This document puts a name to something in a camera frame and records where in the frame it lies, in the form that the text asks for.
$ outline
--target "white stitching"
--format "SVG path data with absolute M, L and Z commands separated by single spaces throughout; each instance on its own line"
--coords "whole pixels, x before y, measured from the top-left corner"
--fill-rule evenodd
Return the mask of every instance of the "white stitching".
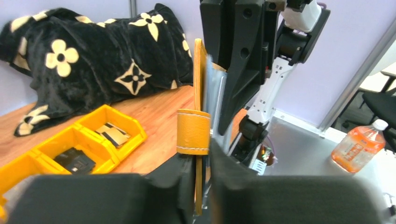
M 202 115 L 197 115 L 197 114 L 190 114 L 190 113 L 177 113 L 177 114 L 182 114 L 182 115 L 191 115 L 191 116 L 197 116 L 197 117 L 201 117 L 201 118 L 210 119 L 209 117 L 205 117 L 205 116 L 202 116 Z
M 209 150 L 209 148 L 190 148 L 190 147 L 182 147 L 182 146 L 176 146 L 177 148 L 182 148 L 182 149 L 193 149 L 193 150 Z

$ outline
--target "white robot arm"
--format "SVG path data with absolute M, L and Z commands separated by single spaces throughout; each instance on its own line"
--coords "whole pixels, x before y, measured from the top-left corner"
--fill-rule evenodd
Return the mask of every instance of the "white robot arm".
M 276 58 L 271 75 L 266 78 L 251 105 L 248 105 L 250 108 L 247 116 L 241 121 L 240 133 L 228 153 L 240 162 L 244 161 L 246 166 L 256 170 L 259 175 L 263 174 L 266 165 L 259 164 L 260 169 L 257 169 L 257 161 L 251 158 L 257 157 L 260 143 L 268 133 L 269 122 L 275 111 L 276 96 L 290 73 L 299 63 L 307 60 L 329 14 L 330 11 L 322 9 L 316 0 L 306 4 L 302 12 L 296 12 L 291 8 L 281 12 L 284 20 L 278 30 Z
M 304 10 L 295 12 L 290 8 L 286 8 L 281 12 L 284 18 L 286 27 L 296 30 L 297 32 L 309 33 L 317 24 L 321 7 L 313 0 L 307 4 Z M 289 76 L 289 74 L 296 68 L 297 63 L 290 65 L 290 61 L 282 56 L 278 56 L 274 60 L 274 66 L 270 78 L 267 78 L 265 83 L 260 87 L 254 103 L 250 106 L 248 111 L 249 119 L 255 123 L 267 124 L 273 116 L 273 104 L 279 89 Z

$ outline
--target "yellow leather sleeve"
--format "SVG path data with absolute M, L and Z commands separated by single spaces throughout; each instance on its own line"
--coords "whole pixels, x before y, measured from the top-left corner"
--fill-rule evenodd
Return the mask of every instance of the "yellow leather sleeve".
M 202 111 L 177 111 L 177 152 L 190 155 L 208 155 L 210 114 Z

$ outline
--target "plastic bottle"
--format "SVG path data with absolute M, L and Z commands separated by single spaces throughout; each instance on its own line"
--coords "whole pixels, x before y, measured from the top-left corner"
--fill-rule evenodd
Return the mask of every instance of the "plastic bottle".
M 333 150 L 332 161 L 349 173 L 359 172 L 385 147 L 382 131 L 387 127 L 388 123 L 378 119 L 370 126 L 352 129 Z

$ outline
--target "black blanket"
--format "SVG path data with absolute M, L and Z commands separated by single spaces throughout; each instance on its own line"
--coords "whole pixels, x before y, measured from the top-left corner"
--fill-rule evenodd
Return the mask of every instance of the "black blanket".
M 38 95 L 15 136 L 103 104 L 192 84 L 183 29 L 162 4 L 132 19 L 99 23 L 65 8 L 15 19 L 0 34 L 0 60 L 32 77 Z

